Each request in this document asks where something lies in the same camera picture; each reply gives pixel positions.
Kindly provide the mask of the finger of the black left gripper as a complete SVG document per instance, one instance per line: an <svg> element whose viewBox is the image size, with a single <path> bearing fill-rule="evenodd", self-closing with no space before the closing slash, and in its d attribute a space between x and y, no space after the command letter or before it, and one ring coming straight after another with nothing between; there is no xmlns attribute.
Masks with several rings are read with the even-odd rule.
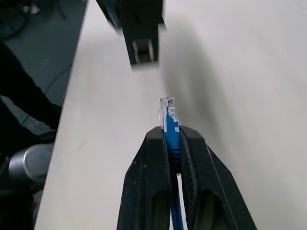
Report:
<svg viewBox="0 0 307 230"><path fill-rule="evenodd" d="M96 0L98 6L103 12L108 23L116 30L121 31L121 23L119 21L120 0Z"/></svg>
<svg viewBox="0 0 307 230"><path fill-rule="evenodd" d="M166 29L164 16L165 16L165 1L158 0L158 25L161 26L162 29Z"/></svg>

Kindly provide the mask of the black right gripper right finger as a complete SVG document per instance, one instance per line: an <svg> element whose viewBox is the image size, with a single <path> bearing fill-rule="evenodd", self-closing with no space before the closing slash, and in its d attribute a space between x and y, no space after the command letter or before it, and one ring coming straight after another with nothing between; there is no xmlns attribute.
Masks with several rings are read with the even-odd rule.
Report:
<svg viewBox="0 0 307 230"><path fill-rule="evenodd" d="M256 229L231 172L198 131L181 126L180 157L189 230Z"/></svg>

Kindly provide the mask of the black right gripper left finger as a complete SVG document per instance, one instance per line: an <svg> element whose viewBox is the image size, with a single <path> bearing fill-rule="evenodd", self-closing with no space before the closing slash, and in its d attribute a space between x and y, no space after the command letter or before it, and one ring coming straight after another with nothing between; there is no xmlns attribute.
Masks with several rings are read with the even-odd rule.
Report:
<svg viewBox="0 0 307 230"><path fill-rule="evenodd" d="M170 197L166 140L157 126L147 132L125 174L117 229L169 229Z"/></svg>

